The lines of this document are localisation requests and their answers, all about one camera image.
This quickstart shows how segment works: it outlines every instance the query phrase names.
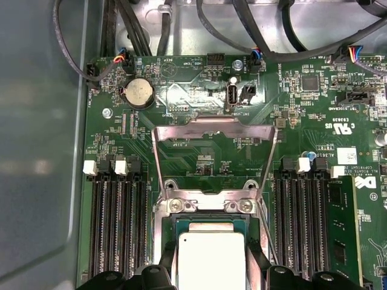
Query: ram slot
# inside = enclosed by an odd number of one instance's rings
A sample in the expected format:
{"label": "ram slot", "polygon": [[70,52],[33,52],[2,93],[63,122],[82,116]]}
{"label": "ram slot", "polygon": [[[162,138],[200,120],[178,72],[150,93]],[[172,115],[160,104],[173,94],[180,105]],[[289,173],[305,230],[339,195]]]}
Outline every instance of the ram slot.
{"label": "ram slot", "polygon": [[274,184],[274,222],[275,222],[275,242],[278,262],[280,265],[285,265],[284,259],[284,205],[282,204],[282,176],[279,172],[275,172],[276,179]]}
{"label": "ram slot", "polygon": [[137,241],[137,264],[141,267],[146,263],[146,246],[147,246],[147,215],[148,215],[148,194],[146,184],[143,182],[136,183],[136,241]]}
{"label": "ram slot", "polygon": [[89,279],[100,272],[101,215],[103,213],[102,184],[100,181],[93,181],[92,187]]}
{"label": "ram slot", "polygon": [[117,230],[118,230],[118,188],[117,182],[111,184],[111,197],[110,197],[110,233],[109,233],[109,267],[110,271],[118,271],[116,259],[117,259]]}
{"label": "ram slot", "polygon": [[120,182],[121,202],[120,202],[120,222],[119,222],[119,248],[120,261],[119,269],[126,279],[133,275],[133,194],[131,182]]}
{"label": "ram slot", "polygon": [[325,215],[325,199],[327,198],[327,182],[322,173],[315,173],[311,195],[311,212],[315,226],[313,227],[314,265],[315,272],[327,270],[327,227]]}
{"label": "ram slot", "polygon": [[300,237],[302,244],[302,277],[311,280],[313,276],[312,265],[314,265],[314,242],[313,242],[313,215],[311,208],[311,180],[308,176],[298,179],[300,192]]}
{"label": "ram slot", "polygon": [[290,234],[291,234],[291,247],[293,249],[291,253],[291,259],[293,261],[293,269],[300,273],[302,271],[302,249],[300,248],[300,223],[299,223],[299,192],[297,187],[297,179],[292,178],[290,180],[289,188],[289,221],[290,221]]}

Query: black ram slot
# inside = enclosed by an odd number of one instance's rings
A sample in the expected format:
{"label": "black ram slot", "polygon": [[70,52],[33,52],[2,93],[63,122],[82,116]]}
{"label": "black ram slot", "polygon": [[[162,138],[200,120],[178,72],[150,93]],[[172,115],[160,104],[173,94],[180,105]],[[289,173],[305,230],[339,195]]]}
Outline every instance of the black ram slot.
{"label": "black ram slot", "polygon": [[314,242],[314,228],[317,226],[316,221],[314,220],[314,213],[313,213],[313,193],[312,193],[312,180],[306,179],[304,182],[304,192],[305,192],[305,209],[306,209],[306,252],[307,252],[307,264],[308,268],[305,272],[305,278],[311,279],[314,274],[314,266],[315,265],[315,253],[316,250],[314,249],[315,242]]}
{"label": "black ram slot", "polygon": [[300,248],[300,235],[299,235],[299,227],[301,226],[299,223],[299,212],[298,212],[298,191],[297,191],[297,179],[290,180],[290,233],[291,233],[291,247],[293,249],[292,252],[292,261],[293,261],[293,269],[300,273],[301,269],[301,260],[300,257],[302,253],[302,249]]}
{"label": "black ram slot", "polygon": [[282,204],[282,176],[275,172],[275,198],[274,198],[274,221],[275,221],[275,241],[278,262],[285,265],[284,259],[284,205]]}
{"label": "black ram slot", "polygon": [[327,183],[321,173],[315,173],[313,191],[311,195],[311,211],[315,226],[313,227],[314,242],[314,271],[327,270],[327,229],[325,224],[325,198],[327,196]]}
{"label": "black ram slot", "polygon": [[110,271],[118,271],[117,257],[117,227],[118,227],[118,190],[116,182],[111,184],[111,213],[110,213],[110,233],[109,233],[109,267]]}
{"label": "black ram slot", "polygon": [[309,180],[307,175],[300,175],[297,181],[297,203],[296,211],[299,221],[298,226],[298,256],[299,256],[299,269],[296,271],[303,277],[308,277],[308,249],[307,249],[307,236],[308,236],[308,221],[307,221],[307,209],[306,209],[306,194]]}
{"label": "black ram slot", "polygon": [[99,273],[100,265],[100,229],[102,214],[102,186],[101,182],[93,181],[91,201],[91,225],[90,225],[90,258],[89,258],[89,279]]}
{"label": "black ram slot", "polygon": [[110,218],[111,218],[111,182],[103,183],[103,213],[102,213],[102,251],[101,272],[109,270],[109,243],[110,243]]}
{"label": "black ram slot", "polygon": [[132,247],[132,229],[133,229],[133,194],[132,183],[122,183],[121,195],[121,255],[120,255],[120,272],[126,279],[133,275],[133,247]]}
{"label": "black ram slot", "polygon": [[136,267],[145,265],[146,262],[146,222],[148,215],[148,194],[146,184],[136,183],[136,243],[137,243],[137,264]]}

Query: electronic component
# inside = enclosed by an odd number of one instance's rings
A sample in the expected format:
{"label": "electronic component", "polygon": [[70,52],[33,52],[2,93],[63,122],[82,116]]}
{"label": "electronic component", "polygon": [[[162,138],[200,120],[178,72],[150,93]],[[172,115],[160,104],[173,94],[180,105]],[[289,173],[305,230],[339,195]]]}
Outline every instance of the electronic component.
{"label": "electronic component", "polygon": [[[96,67],[93,63],[87,63],[86,64],[86,73],[88,76],[96,77],[99,75],[99,69]],[[90,80],[86,80],[86,85],[90,89],[99,89],[99,82],[92,82]]]}
{"label": "electronic component", "polygon": [[380,175],[387,175],[387,164],[381,164],[379,167]]}
{"label": "electronic component", "polygon": [[250,104],[250,101],[255,95],[256,95],[256,86],[245,85],[242,88],[241,95],[239,96],[239,101],[242,103],[244,100],[247,100],[247,103]]}
{"label": "electronic component", "polygon": [[329,202],[334,205],[343,205],[343,193],[341,192],[340,184],[329,184]]}
{"label": "electronic component", "polygon": [[126,85],[123,99],[134,109],[142,110],[153,104],[155,92],[148,80],[137,78]]}
{"label": "electronic component", "polygon": [[335,241],[333,244],[333,255],[338,262],[346,265],[345,245]]}
{"label": "electronic component", "polygon": [[310,161],[308,157],[300,157],[297,159],[296,171],[297,173],[305,173],[310,170]]}
{"label": "electronic component", "polygon": [[284,118],[277,118],[277,119],[275,120],[275,126],[276,126],[278,129],[286,128],[286,119],[284,119]]}
{"label": "electronic component", "polygon": [[380,147],[387,146],[387,133],[379,133],[375,137],[375,143],[376,145]]}
{"label": "electronic component", "polygon": [[114,172],[118,175],[127,175],[128,174],[128,163],[126,160],[116,160]]}
{"label": "electronic component", "polygon": [[258,53],[252,52],[248,62],[250,74],[258,74],[262,67],[261,57]]}
{"label": "electronic component", "polygon": [[226,101],[225,101],[225,109],[229,111],[233,109],[238,103],[238,88],[236,85],[228,85],[226,88]]}
{"label": "electronic component", "polygon": [[224,56],[224,53],[207,54],[207,65],[224,66],[225,64],[226,64],[226,58]]}
{"label": "electronic component", "polygon": [[343,165],[335,165],[331,167],[331,177],[338,178],[340,176],[345,175],[345,166]]}
{"label": "electronic component", "polygon": [[317,75],[302,76],[301,84],[303,91],[318,91],[319,90],[319,77]]}
{"label": "electronic component", "polygon": [[85,160],[83,162],[83,172],[86,175],[96,176],[98,174],[97,163],[94,160]]}

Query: reflective metal surface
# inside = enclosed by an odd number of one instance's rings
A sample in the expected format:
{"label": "reflective metal surface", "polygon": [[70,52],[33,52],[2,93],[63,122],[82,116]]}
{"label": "reflective metal surface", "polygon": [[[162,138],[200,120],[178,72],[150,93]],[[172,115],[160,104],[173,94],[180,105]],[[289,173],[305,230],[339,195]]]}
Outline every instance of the reflective metal surface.
{"label": "reflective metal surface", "polygon": [[[241,45],[254,47],[255,44],[241,25],[230,2],[204,0],[204,13],[222,34]],[[163,3],[164,0],[144,0],[135,6],[142,26],[149,33],[153,54],[157,50],[161,31],[161,14],[157,7]],[[250,5],[250,8],[269,47],[277,52],[295,52],[283,31],[277,0],[252,0],[250,3],[256,3]],[[343,39],[377,20],[377,17],[367,13],[356,2],[348,0],[299,0],[291,8],[293,28],[309,49]],[[119,19],[117,47],[130,47],[130,41],[123,30],[125,28]],[[364,38],[360,43],[364,45],[364,52],[384,53],[387,46],[387,27]],[[197,16],[195,0],[175,1],[167,53],[193,55],[214,52],[240,53],[215,39],[203,28]]]}
{"label": "reflective metal surface", "polygon": [[[52,5],[12,0],[0,9],[4,290],[74,289],[76,278],[86,93],[56,43]],[[100,8],[100,1],[63,1],[63,34],[78,63],[86,51],[88,59],[97,55]]]}

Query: chip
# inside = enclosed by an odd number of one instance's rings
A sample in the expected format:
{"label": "chip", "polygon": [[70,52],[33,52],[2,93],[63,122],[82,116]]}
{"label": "chip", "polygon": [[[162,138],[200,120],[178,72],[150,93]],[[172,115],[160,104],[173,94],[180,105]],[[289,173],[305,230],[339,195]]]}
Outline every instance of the chip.
{"label": "chip", "polygon": [[318,91],[319,77],[318,76],[302,76],[303,91]]}
{"label": "chip", "polygon": [[333,245],[333,254],[338,262],[346,264],[345,245],[335,241]]}

